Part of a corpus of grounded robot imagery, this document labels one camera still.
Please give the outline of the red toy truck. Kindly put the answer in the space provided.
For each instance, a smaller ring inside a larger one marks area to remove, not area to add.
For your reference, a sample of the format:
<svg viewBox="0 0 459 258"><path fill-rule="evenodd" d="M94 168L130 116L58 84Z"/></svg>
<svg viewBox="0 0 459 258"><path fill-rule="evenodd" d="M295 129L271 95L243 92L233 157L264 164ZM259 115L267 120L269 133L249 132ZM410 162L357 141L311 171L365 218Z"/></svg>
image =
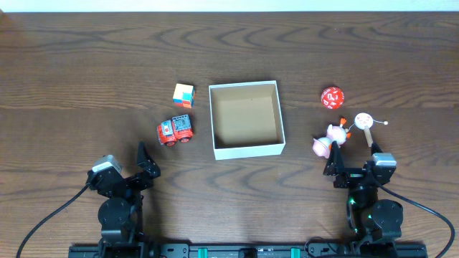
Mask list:
<svg viewBox="0 0 459 258"><path fill-rule="evenodd" d="M187 143L194 136L188 115L180 115L163 121L157 127L158 141L164 146L173 146L176 142Z"/></svg>

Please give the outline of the pig face rattle drum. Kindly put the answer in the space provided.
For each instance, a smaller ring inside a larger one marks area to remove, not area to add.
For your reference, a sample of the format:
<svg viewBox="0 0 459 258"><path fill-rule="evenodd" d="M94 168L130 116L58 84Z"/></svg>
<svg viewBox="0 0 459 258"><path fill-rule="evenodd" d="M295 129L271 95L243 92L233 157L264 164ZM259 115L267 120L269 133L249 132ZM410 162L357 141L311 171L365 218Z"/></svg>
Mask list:
<svg viewBox="0 0 459 258"><path fill-rule="evenodd" d="M354 123L347 129L345 129L346 133L348 136L351 135L351 129L352 128L358 128L364 132L365 138L367 145L369 147L372 146L373 144L373 138L372 134L370 131L370 128L373 126L373 124L379 123L382 125L388 125L389 122L387 120L379 121L375 120L369 113L359 113L355 116L354 118Z"/></svg>

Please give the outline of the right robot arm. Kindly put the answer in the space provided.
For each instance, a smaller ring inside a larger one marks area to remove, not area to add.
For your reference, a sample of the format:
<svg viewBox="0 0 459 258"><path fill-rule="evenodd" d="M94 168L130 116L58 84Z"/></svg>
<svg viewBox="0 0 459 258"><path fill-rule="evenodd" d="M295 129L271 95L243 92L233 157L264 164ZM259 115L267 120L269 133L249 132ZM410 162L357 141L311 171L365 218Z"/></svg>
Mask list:
<svg viewBox="0 0 459 258"><path fill-rule="evenodd" d="M349 243L349 251L388 255L395 253L394 240L402 235L403 208L396 201L380 199L378 190L390 182L397 162L376 143L371 146L371 154L372 159L363 167L346 167L340 147L334 141L323 174L335 178L334 188L348 190L347 221L356 233L356 238Z"/></svg>

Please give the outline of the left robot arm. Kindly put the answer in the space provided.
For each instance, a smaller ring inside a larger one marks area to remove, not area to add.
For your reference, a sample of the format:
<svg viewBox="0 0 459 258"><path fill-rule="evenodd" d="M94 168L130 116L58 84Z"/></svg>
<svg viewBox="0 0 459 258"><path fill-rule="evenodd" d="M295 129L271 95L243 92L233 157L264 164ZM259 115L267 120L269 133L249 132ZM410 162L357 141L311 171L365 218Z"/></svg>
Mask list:
<svg viewBox="0 0 459 258"><path fill-rule="evenodd" d="M102 243L110 247L133 245L144 239L141 192L153 186L161 170L142 141L138 145L137 166L141 169L138 173L124 178L122 166L113 155L107 155L87 173L89 189L108 199L99 208L98 220Z"/></svg>

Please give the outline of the colourful puzzle cube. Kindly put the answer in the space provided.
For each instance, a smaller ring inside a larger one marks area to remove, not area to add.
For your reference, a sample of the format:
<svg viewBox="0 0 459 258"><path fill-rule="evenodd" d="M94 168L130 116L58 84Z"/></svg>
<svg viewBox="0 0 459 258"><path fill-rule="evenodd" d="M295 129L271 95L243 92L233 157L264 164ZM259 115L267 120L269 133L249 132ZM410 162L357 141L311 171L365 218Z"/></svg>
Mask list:
<svg viewBox="0 0 459 258"><path fill-rule="evenodd" d="M173 94L173 101L175 105L183 108L193 108L194 96L194 86L180 83L176 84Z"/></svg>

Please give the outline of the red polyhedral number die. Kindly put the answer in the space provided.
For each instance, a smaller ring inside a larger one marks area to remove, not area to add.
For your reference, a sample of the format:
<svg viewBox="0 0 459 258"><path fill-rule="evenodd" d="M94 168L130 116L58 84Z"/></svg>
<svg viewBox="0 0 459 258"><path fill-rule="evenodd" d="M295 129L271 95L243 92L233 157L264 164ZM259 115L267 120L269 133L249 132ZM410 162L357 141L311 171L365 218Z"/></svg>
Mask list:
<svg viewBox="0 0 459 258"><path fill-rule="evenodd" d="M321 103L332 110L340 108L344 103L344 91L336 86L327 87L321 94Z"/></svg>

